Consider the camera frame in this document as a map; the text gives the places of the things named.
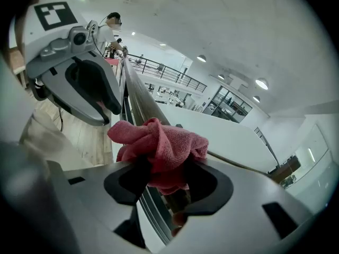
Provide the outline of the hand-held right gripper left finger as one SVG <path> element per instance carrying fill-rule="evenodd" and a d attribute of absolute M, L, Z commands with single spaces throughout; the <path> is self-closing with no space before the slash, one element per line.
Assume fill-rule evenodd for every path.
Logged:
<path fill-rule="evenodd" d="M 133 160 L 64 171 L 50 161 L 49 171 L 72 228 L 75 254 L 151 254 L 137 213 L 137 201 L 149 180 L 149 163 Z"/>

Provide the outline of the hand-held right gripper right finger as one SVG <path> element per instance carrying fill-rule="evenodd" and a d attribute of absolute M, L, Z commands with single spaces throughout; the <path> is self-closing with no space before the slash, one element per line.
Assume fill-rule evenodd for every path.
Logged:
<path fill-rule="evenodd" d="M 310 210 L 254 171 L 209 159 L 184 163 L 192 203 L 186 223 L 160 254 L 275 254 L 289 250 Z"/>

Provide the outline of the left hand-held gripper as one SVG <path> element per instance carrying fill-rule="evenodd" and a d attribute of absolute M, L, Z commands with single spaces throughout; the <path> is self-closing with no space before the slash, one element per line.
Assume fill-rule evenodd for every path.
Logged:
<path fill-rule="evenodd" d="M 23 53 L 29 84 L 37 100 L 49 99 L 93 125 L 110 122 L 104 109 L 121 112 L 118 81 L 111 65 L 96 53 L 98 23 L 86 21 L 67 2 L 28 7 Z"/>

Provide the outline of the dark wooden railing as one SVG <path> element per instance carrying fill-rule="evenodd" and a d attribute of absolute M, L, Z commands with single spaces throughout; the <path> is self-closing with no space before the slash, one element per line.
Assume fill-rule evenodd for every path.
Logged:
<path fill-rule="evenodd" d="M 121 82 L 124 87 L 122 119 L 140 126 L 148 119 L 156 117 L 163 124 L 169 125 L 170 122 L 127 57 L 122 58 L 121 77 L 125 78 L 125 81 Z M 172 195 L 164 196 L 156 188 L 147 186 L 140 198 L 140 205 L 147 220 L 165 245 L 173 238 L 171 231 L 175 225 L 171 220 L 172 213 L 185 209 L 190 203 L 191 195 L 188 190 L 178 190 Z"/>

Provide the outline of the pink cloth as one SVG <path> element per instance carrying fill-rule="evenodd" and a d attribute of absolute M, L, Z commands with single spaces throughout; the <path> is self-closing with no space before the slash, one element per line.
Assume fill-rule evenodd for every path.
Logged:
<path fill-rule="evenodd" d="M 170 125 L 162 125 L 151 118 L 141 126 L 127 121 L 118 121 L 108 130 L 108 137 L 122 144 L 117 161 L 146 157 L 151 164 L 149 187 L 157 188 L 163 195 L 177 190 L 188 190 L 183 163 L 188 157 L 205 158 L 208 139 Z"/>

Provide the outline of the person's right hand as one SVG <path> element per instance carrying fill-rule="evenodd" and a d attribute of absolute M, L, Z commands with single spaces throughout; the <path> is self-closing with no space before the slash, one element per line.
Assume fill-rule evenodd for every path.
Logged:
<path fill-rule="evenodd" d="M 177 212 L 172 216 L 172 222 L 175 228 L 171 231 L 172 237 L 175 237 L 187 222 L 187 217 L 183 212 Z"/>

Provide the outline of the person's light trousers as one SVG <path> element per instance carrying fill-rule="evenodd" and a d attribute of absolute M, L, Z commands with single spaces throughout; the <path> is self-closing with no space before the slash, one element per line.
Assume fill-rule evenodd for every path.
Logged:
<path fill-rule="evenodd" d="M 33 111 L 22 134 L 21 143 L 45 160 L 59 163 L 64 171 L 93 167 L 89 161 L 82 158 L 44 111 Z"/>

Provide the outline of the stair balustrade with wooden rails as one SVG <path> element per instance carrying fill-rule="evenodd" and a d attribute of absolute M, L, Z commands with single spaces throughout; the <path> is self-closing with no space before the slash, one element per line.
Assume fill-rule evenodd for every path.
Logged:
<path fill-rule="evenodd" d="M 262 142 L 264 143 L 264 145 L 268 148 L 269 152 L 271 153 L 271 155 L 273 156 L 273 158 L 275 159 L 276 162 L 276 168 L 280 168 L 280 164 L 276 158 L 275 153 L 273 152 L 272 147 L 270 146 L 268 140 L 266 139 L 266 137 L 264 136 L 264 134 L 262 133 L 262 131 L 260 130 L 259 127 L 257 127 L 254 132 L 258 135 L 258 137 L 262 140 Z"/>

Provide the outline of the black mezzanine guardrail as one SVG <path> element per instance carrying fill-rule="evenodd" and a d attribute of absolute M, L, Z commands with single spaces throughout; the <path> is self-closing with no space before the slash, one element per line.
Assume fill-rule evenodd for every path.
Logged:
<path fill-rule="evenodd" d="M 163 63 L 135 55 L 129 55 L 128 59 L 139 74 L 146 74 L 159 79 L 164 79 L 201 93 L 203 93 L 207 88 L 207 85 L 204 83 L 186 75 L 185 73 L 181 73 L 178 70 L 166 66 Z"/>

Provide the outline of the black-framed glazed room window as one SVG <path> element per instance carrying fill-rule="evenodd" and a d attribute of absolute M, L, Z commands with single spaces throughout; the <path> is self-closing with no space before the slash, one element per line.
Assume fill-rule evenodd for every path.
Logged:
<path fill-rule="evenodd" d="M 240 123 L 252 110 L 244 100 L 224 87 L 220 87 L 203 113 L 220 119 Z"/>

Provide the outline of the white ceiling air conditioner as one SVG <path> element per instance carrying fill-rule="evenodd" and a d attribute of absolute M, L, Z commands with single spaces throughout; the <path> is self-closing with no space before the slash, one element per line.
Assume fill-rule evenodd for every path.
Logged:
<path fill-rule="evenodd" d="M 248 83 L 242 80 L 241 78 L 234 76 L 233 74 L 230 74 L 229 78 L 231 79 L 231 82 L 229 85 L 235 90 L 239 90 L 241 87 L 248 88 Z"/>

